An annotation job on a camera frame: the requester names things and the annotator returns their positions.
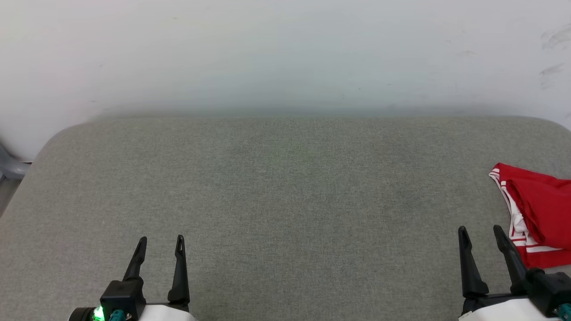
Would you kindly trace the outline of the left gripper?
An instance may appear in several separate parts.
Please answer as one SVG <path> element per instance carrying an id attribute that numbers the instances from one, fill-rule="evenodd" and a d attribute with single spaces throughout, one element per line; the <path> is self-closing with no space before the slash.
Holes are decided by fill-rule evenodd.
<path id="1" fill-rule="evenodd" d="M 173 284 L 167 303 L 149 304 L 143 295 L 140 279 L 141 265 L 145 261 L 147 237 L 138 241 L 123 281 L 112 281 L 100 298 L 97 307 L 76 308 L 70 321 L 194 321 L 189 311 L 187 256 L 184 236 L 178 235 L 175 247 Z"/>

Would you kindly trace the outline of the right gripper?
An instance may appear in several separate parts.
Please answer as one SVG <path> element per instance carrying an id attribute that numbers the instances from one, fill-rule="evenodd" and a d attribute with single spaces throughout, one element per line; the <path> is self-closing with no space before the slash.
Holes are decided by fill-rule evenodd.
<path id="1" fill-rule="evenodd" d="M 568 321 L 570 277 L 563 272 L 545 273 L 527 268 L 513 244 L 498 224 L 493 226 L 499 251 L 503 254 L 511 280 L 512 294 L 488 295 L 472 254 L 472 242 L 465 226 L 458 228 L 459 265 L 462 296 L 460 321 Z"/>

